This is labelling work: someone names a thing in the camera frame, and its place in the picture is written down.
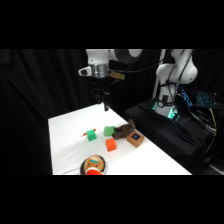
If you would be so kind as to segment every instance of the table surface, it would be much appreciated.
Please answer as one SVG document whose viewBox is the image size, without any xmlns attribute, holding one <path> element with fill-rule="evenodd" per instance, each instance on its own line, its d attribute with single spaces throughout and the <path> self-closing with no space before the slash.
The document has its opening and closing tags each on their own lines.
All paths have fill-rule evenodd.
<svg viewBox="0 0 224 224">
<path fill-rule="evenodd" d="M 116 140 L 117 150 L 108 152 L 105 140 L 111 137 L 104 136 L 104 127 L 123 124 L 127 122 L 111 109 L 105 112 L 103 104 L 49 119 L 53 174 L 77 169 L 97 154 L 106 160 L 106 175 L 191 175 L 147 138 L 138 148 L 126 139 Z M 97 130 L 96 140 L 80 137 L 91 129 Z"/>
</svg>

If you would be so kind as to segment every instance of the black background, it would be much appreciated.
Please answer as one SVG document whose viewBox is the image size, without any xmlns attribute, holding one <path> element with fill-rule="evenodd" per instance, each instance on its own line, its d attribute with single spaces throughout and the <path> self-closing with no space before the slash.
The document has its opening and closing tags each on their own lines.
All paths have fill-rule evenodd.
<svg viewBox="0 0 224 224">
<path fill-rule="evenodd" d="M 160 52 L 145 49 L 129 70 L 157 63 Z M 224 95 L 224 50 L 195 49 L 193 61 L 198 89 Z M 0 49 L 0 174 L 52 174 L 48 119 L 95 104 L 92 79 L 78 75 L 85 66 L 85 49 Z M 156 69 L 112 85 L 112 109 L 122 116 L 150 99 Z"/>
</svg>

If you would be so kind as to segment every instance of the orange cube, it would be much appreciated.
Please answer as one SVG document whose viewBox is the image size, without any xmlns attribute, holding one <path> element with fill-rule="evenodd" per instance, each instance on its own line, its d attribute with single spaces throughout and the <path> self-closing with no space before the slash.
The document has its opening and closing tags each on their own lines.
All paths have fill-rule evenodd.
<svg viewBox="0 0 224 224">
<path fill-rule="evenodd" d="M 113 151 L 116 149 L 116 142 L 113 138 L 106 140 L 107 151 Z"/>
</svg>

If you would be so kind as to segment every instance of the green block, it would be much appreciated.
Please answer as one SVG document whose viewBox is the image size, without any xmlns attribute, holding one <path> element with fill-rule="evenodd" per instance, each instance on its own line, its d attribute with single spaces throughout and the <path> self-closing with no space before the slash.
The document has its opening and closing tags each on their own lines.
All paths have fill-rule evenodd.
<svg viewBox="0 0 224 224">
<path fill-rule="evenodd" d="M 104 128 L 105 136 L 112 136 L 113 134 L 114 134 L 114 127 L 105 127 Z"/>
<path fill-rule="evenodd" d="M 87 131 L 86 135 L 90 142 L 96 139 L 96 134 L 95 134 L 94 130 Z"/>
</svg>

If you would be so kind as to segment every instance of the wire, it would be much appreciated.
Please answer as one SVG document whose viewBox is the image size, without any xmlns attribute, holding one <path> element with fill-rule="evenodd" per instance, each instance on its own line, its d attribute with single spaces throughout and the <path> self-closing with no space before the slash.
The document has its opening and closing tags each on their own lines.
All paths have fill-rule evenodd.
<svg viewBox="0 0 224 224">
<path fill-rule="evenodd" d="M 212 114 L 212 118 L 213 118 L 213 121 L 214 121 L 214 125 L 215 125 L 215 136 L 217 135 L 217 124 L 216 124 L 216 120 L 215 120 L 215 116 L 214 116 L 214 113 L 213 113 L 213 110 L 210 108 L 209 109 L 211 114 Z"/>
<path fill-rule="evenodd" d="M 175 97 L 176 97 L 176 95 L 177 95 L 177 91 L 178 91 L 178 88 L 179 88 L 179 84 L 180 84 L 180 82 L 181 82 L 181 78 L 182 78 L 182 76 L 183 76 L 183 74 L 184 74 L 184 71 L 185 71 L 185 69 L 186 69 L 186 67 L 187 67 L 187 65 L 188 65 L 188 63 L 189 63 L 189 61 L 190 61 L 190 59 L 191 59 L 191 57 L 192 57 L 192 54 L 193 54 L 193 51 L 191 52 L 190 57 L 188 58 L 187 63 L 186 63 L 186 65 L 184 66 L 184 69 L 183 69 L 183 71 L 181 72 L 181 74 L 180 74 L 180 76 L 179 76 L 179 78 L 178 78 L 178 80 L 177 80 L 176 90 L 175 90 L 175 93 L 174 93 L 174 100 L 175 100 Z"/>
<path fill-rule="evenodd" d="M 176 64 L 178 63 L 178 61 L 176 61 L 176 63 L 174 64 L 174 66 L 173 66 L 173 68 L 172 68 L 172 70 L 171 70 L 171 72 L 170 72 L 170 74 L 169 74 L 169 77 L 168 77 L 168 84 L 169 84 L 169 82 L 170 82 L 170 76 L 172 75 L 173 70 L 174 70 L 174 68 L 176 67 Z M 174 107 L 176 108 L 176 106 L 175 106 L 175 93 L 176 93 L 176 92 L 174 92 L 174 99 L 173 99 L 173 96 L 172 96 L 172 93 L 171 93 L 171 90 L 170 90 L 170 85 L 168 85 L 168 87 L 169 87 L 169 92 L 170 92 L 170 95 L 171 95 L 172 102 L 173 102 L 173 104 L 174 104 Z"/>
<path fill-rule="evenodd" d="M 199 121 L 205 128 L 210 129 L 210 130 L 213 132 L 214 135 L 216 134 L 216 129 L 211 128 L 209 125 L 207 125 L 206 123 L 204 123 L 200 118 L 197 117 L 197 115 L 195 115 L 195 114 L 190 110 L 189 107 L 187 107 L 187 109 L 189 110 L 189 112 L 191 113 L 191 115 L 192 115 L 195 119 L 197 119 L 197 120 L 198 120 L 198 121 Z"/>
<path fill-rule="evenodd" d="M 115 72 L 122 72 L 122 73 L 138 73 L 138 72 L 145 72 L 145 71 L 148 71 L 154 67 L 156 67 L 157 65 L 159 65 L 162 61 L 164 61 L 165 58 L 167 58 L 168 56 L 170 56 L 170 54 L 173 52 L 173 49 L 170 51 L 170 53 L 168 55 L 166 55 L 161 61 L 159 61 L 158 63 L 156 63 L 155 65 L 149 67 L 149 68 L 146 68 L 146 69 L 143 69 L 143 70 L 137 70 L 137 71 L 118 71 L 118 70 L 113 70 Z"/>
</svg>

